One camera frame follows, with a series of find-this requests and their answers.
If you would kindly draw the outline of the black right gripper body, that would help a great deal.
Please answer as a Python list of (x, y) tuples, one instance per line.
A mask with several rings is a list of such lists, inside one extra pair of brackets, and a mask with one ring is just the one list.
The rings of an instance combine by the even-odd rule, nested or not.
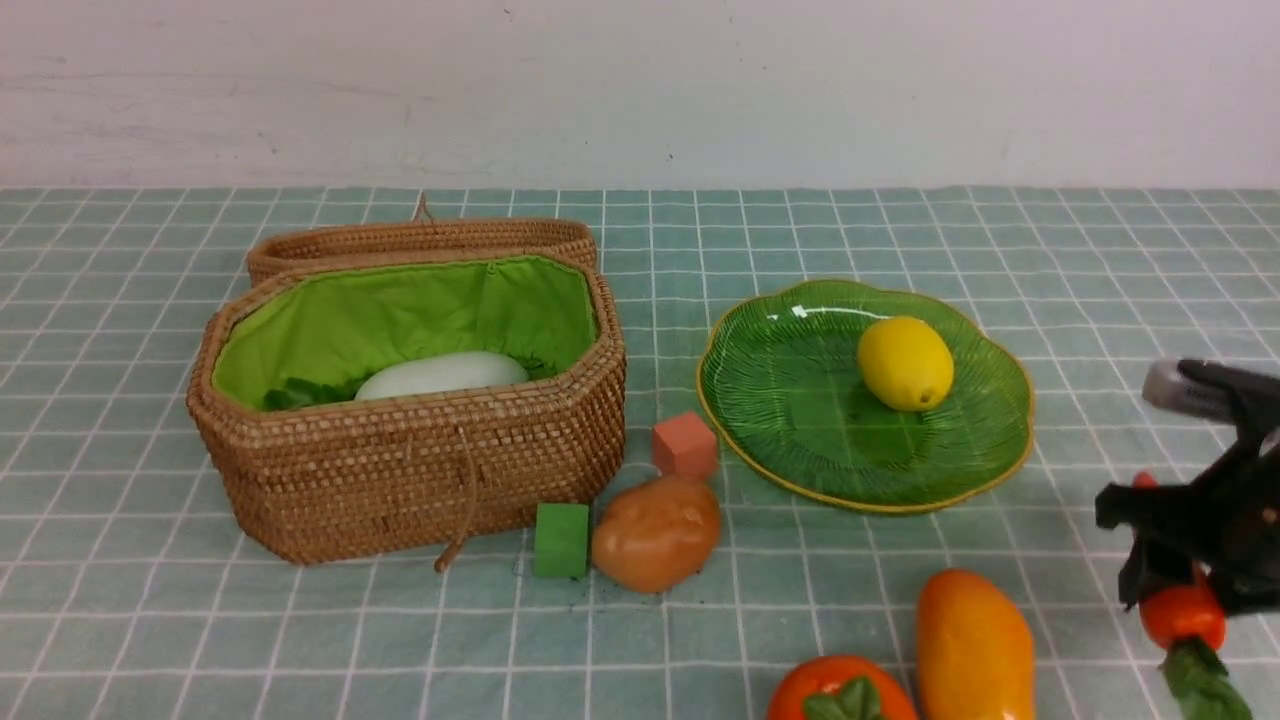
[(1277, 432), (1236, 433), (1199, 475), (1210, 505), (1210, 589), (1228, 616), (1277, 611)]

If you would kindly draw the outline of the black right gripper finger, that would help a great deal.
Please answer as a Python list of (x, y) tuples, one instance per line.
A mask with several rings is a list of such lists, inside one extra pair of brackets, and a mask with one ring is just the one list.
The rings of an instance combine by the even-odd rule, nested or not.
[(1201, 562), (1188, 550), (1194, 550), (1197, 536), (1174, 539), (1134, 536), (1130, 552), (1117, 574), (1117, 596), (1125, 611), (1152, 600), (1158, 592), (1176, 588), (1206, 588)]
[(1202, 478), (1174, 486), (1108, 483), (1094, 497), (1094, 524), (1105, 530), (1129, 527), (1151, 536), (1213, 536), (1210, 489)]

